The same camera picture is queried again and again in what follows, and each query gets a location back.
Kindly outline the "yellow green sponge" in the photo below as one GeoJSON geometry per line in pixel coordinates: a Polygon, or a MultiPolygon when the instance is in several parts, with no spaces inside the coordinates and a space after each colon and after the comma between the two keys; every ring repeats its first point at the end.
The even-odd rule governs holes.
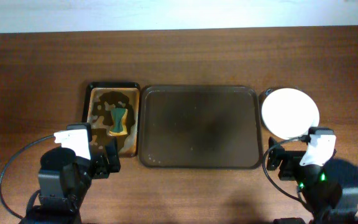
{"type": "Polygon", "coordinates": [[[111,117],[113,125],[109,130],[110,136],[123,136],[127,134],[126,118],[127,109],[125,108],[114,108],[111,110],[111,117]]]}

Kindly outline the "white plate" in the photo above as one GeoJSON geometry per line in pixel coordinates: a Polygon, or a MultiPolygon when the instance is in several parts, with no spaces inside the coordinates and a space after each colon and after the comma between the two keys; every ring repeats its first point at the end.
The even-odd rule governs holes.
{"type": "Polygon", "coordinates": [[[259,95],[263,126],[281,139],[308,133],[320,121],[314,100],[296,88],[268,88],[259,95]]]}

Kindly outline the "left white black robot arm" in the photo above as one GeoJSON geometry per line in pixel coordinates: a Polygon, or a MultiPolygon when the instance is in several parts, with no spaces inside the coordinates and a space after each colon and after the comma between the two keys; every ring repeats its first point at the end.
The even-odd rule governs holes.
{"type": "Polygon", "coordinates": [[[91,153],[89,123],[70,124],[53,137],[59,146],[40,158],[40,189],[29,199],[21,223],[82,223],[80,207],[92,180],[107,179],[121,169],[116,138],[91,153]]]}

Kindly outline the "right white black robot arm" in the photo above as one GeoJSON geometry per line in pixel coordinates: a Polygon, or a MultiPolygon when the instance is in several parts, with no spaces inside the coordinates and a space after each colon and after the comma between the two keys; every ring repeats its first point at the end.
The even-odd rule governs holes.
{"type": "Polygon", "coordinates": [[[322,166],[301,166],[305,152],[287,151],[283,147],[288,142],[301,140],[268,139],[268,149],[262,159],[268,181],[279,192],[302,204],[313,216],[310,223],[358,223],[358,166],[334,157],[322,166]],[[268,171],[276,169],[280,169],[280,180],[296,182],[296,196],[284,191],[269,176],[268,171]]]}

